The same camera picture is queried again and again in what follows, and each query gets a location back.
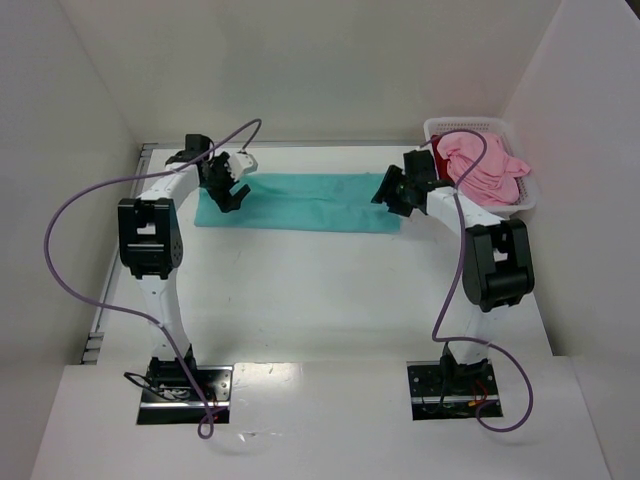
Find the teal t shirt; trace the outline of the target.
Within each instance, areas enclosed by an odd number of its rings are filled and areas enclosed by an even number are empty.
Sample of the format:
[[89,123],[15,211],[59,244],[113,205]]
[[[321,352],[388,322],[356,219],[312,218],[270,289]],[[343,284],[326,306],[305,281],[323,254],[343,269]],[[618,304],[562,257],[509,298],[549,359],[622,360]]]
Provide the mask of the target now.
[[205,190],[199,192],[194,225],[333,233],[395,234],[401,219],[371,202],[383,176],[360,174],[252,174],[241,207],[220,211]]

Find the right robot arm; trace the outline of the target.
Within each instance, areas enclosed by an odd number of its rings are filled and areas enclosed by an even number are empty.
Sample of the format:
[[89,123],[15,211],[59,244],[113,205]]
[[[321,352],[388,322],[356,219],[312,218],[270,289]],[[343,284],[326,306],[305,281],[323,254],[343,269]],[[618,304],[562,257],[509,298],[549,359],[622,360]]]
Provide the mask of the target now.
[[[522,221],[489,212],[459,193],[452,182],[439,179],[430,151],[411,150],[403,161],[403,167],[388,167],[372,202],[403,217],[418,210],[445,225],[461,245],[454,285],[432,334],[444,344],[440,378],[448,391],[485,371],[499,323],[533,290],[529,238]],[[470,304],[470,317],[458,334],[444,339],[439,330],[458,286]]]

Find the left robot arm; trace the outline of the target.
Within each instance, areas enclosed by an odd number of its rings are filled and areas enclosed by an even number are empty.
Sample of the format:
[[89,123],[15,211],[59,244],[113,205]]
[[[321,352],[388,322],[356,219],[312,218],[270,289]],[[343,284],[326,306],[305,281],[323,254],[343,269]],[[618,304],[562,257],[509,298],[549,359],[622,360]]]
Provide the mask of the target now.
[[184,257],[178,209],[202,188],[221,212],[238,210],[250,192],[240,179],[257,169],[257,161],[245,149],[216,154],[211,139],[189,134],[185,148],[165,162],[147,190],[119,202],[120,260],[140,287],[146,314],[157,329],[145,376],[147,387],[157,396],[184,397],[197,378],[177,293],[177,270]]

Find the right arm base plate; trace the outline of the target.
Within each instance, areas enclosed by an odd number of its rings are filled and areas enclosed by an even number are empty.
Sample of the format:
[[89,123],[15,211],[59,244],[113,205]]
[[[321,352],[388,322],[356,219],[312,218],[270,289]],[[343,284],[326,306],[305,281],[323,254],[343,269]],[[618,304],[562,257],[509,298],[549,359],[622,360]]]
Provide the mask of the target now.
[[493,366],[480,373],[445,379],[439,361],[407,364],[413,421],[500,418],[503,410]]

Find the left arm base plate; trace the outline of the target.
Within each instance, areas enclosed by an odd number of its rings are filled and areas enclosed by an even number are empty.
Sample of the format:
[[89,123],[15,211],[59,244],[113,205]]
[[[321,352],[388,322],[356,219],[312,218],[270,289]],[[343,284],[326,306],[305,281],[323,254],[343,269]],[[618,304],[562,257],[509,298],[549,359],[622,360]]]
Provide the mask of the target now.
[[[213,410],[216,425],[228,424],[230,420],[233,372],[232,366],[202,366],[194,372],[194,378]],[[187,379],[151,383],[150,374],[127,375],[142,390],[137,425],[198,425],[205,417],[203,402]]]

